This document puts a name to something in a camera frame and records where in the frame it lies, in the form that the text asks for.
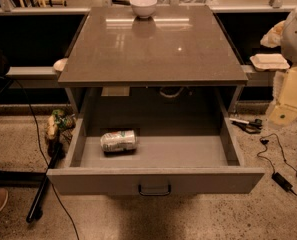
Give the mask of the white foam takeout box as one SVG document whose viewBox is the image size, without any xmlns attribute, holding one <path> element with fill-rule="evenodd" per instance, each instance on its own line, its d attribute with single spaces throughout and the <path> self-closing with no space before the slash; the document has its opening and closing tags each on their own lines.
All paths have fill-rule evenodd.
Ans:
<svg viewBox="0 0 297 240">
<path fill-rule="evenodd" d="M 256 54 L 250 61 L 257 71 L 287 70 L 290 68 L 287 60 L 281 54 Z"/>
</svg>

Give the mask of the black pole on floor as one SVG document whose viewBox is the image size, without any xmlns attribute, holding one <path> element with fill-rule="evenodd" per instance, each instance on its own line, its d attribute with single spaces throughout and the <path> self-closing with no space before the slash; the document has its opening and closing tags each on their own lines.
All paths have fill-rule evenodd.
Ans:
<svg viewBox="0 0 297 240">
<path fill-rule="evenodd" d="M 47 170 L 55 168 L 61 153 L 62 153 L 62 144 L 58 143 L 55 145 L 55 154 L 50 159 L 49 165 L 47 166 Z M 27 223 L 32 223 L 33 221 L 39 220 L 42 217 L 43 215 L 42 202 L 48 187 L 49 187 L 49 179 L 48 179 L 47 173 L 44 173 L 41 183 L 39 185 L 39 188 L 37 190 L 37 193 L 35 195 L 35 198 L 27 214 L 27 217 L 26 217 Z"/>
</svg>

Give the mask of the black scissors and marker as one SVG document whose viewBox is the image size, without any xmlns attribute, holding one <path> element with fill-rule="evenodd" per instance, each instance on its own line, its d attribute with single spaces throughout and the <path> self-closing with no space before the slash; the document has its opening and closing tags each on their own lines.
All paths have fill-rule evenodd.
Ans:
<svg viewBox="0 0 297 240">
<path fill-rule="evenodd" d="M 242 131 L 248 134 L 259 134 L 262 129 L 262 121 L 255 119 L 254 121 L 247 121 L 242 119 L 231 118 L 231 123 L 239 127 Z"/>
</svg>

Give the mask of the crumpled paper bag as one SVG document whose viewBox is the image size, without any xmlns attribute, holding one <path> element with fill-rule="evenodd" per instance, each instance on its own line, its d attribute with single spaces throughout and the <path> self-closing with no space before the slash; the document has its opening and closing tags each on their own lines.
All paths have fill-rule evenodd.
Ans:
<svg viewBox="0 0 297 240">
<path fill-rule="evenodd" d="M 260 40 L 262 46 L 275 48 L 281 45 L 281 37 L 285 21 L 275 24 Z"/>
</svg>

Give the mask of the green snack bags pile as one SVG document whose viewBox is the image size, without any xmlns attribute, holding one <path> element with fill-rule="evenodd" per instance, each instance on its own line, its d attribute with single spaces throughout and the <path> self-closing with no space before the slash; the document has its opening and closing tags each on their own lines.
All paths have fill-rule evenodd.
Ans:
<svg viewBox="0 0 297 240">
<path fill-rule="evenodd" d="M 50 157 L 55 153 L 55 147 L 59 142 L 60 134 L 67 130 L 72 130 L 75 125 L 76 119 L 74 115 L 69 115 L 62 109 L 52 111 L 45 127 L 45 143 Z"/>
</svg>

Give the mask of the crushed 7up soda can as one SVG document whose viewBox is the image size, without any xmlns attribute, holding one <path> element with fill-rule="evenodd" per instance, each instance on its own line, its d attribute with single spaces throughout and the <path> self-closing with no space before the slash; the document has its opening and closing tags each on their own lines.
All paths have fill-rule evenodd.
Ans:
<svg viewBox="0 0 297 240">
<path fill-rule="evenodd" d="M 122 130 L 105 133 L 100 138 L 100 145 L 104 152 L 123 152 L 137 148 L 137 136 L 133 130 Z"/>
</svg>

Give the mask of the grey cabinet with counter top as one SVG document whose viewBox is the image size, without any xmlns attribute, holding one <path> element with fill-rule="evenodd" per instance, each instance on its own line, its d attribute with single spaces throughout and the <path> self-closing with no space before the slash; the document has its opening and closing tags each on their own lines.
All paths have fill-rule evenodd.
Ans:
<svg viewBox="0 0 297 240">
<path fill-rule="evenodd" d="M 62 87 L 233 86 L 247 77 L 207 6 L 161 6 L 149 19 L 129 7 L 94 7 L 58 83 Z"/>
</svg>

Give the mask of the white plate behind cabinet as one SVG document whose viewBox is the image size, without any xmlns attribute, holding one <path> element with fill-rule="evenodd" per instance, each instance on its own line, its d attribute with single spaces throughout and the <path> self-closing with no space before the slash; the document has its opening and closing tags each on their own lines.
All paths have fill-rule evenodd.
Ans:
<svg viewBox="0 0 297 240">
<path fill-rule="evenodd" d="M 53 64 L 53 68 L 55 71 L 57 72 L 62 72 L 65 68 L 65 65 L 67 63 L 68 59 L 67 58 L 62 58 L 62 59 L 59 59 L 58 61 L 56 61 L 54 64 Z"/>
</svg>

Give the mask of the white ceramic bowl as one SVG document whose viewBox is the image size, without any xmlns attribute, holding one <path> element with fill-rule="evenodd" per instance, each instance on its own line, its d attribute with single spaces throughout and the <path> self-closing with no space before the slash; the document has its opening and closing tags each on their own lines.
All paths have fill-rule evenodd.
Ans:
<svg viewBox="0 0 297 240">
<path fill-rule="evenodd" d="M 131 8 L 139 18 L 149 18 L 156 10 L 157 0 L 130 0 Z"/>
</svg>

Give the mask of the grey open drawer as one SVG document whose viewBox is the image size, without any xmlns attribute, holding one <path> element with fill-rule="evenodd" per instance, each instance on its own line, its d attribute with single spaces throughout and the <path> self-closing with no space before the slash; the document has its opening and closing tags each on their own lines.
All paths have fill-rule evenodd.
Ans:
<svg viewBox="0 0 297 240">
<path fill-rule="evenodd" d="M 104 152 L 100 138 L 133 130 L 137 148 Z M 47 175 L 61 194 L 140 195 L 138 186 L 170 185 L 171 194 L 248 193 L 264 174 L 245 165 L 217 89 L 167 99 L 153 88 L 127 96 L 87 91 L 66 158 Z"/>
</svg>

